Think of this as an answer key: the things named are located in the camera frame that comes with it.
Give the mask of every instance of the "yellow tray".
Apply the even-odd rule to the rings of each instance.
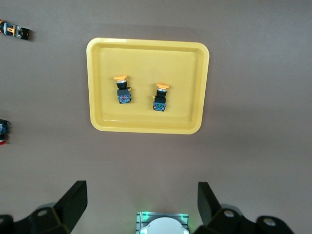
[[[90,116],[101,131],[192,134],[201,126],[209,51],[201,43],[95,38],[87,46]],[[127,75],[132,101],[119,104],[113,77]],[[167,83],[164,112],[153,110]]]

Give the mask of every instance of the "gray table surface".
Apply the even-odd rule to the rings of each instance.
[[[311,232],[311,1],[1,0],[0,19],[33,30],[32,41],[0,35],[0,118],[12,122],[0,214],[19,220],[87,180],[75,234],[134,234],[138,211],[188,213],[194,231],[207,181],[252,221],[272,215]],[[200,130],[96,130],[86,65],[96,37],[205,44]]]

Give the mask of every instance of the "yellow plastic tray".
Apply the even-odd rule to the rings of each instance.
[[[101,131],[192,134],[201,126],[209,51],[201,43],[96,38],[87,46],[90,116]],[[119,104],[113,77],[128,75],[132,101]],[[153,110],[167,83],[164,112]]]

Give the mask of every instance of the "silver bolt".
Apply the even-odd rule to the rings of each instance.
[[[44,215],[46,215],[48,212],[46,211],[46,210],[42,210],[42,211],[39,211],[38,212],[38,216],[44,216]]]
[[[229,218],[233,218],[234,217],[234,213],[230,210],[226,210],[224,211],[224,214],[226,217],[229,217]]]
[[[269,225],[269,226],[272,226],[272,227],[274,227],[274,226],[276,225],[276,223],[274,222],[274,220],[271,219],[271,218],[265,218],[265,219],[263,220],[263,222],[265,222],[266,225]]]

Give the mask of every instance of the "gray background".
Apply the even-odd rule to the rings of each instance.
[[[87,180],[75,234],[134,234],[136,212],[201,220],[197,183],[246,218],[311,232],[312,3],[309,0],[11,0],[0,17],[0,214],[15,220]],[[90,123],[86,46],[96,37],[196,41],[210,51],[193,135],[100,132]]]

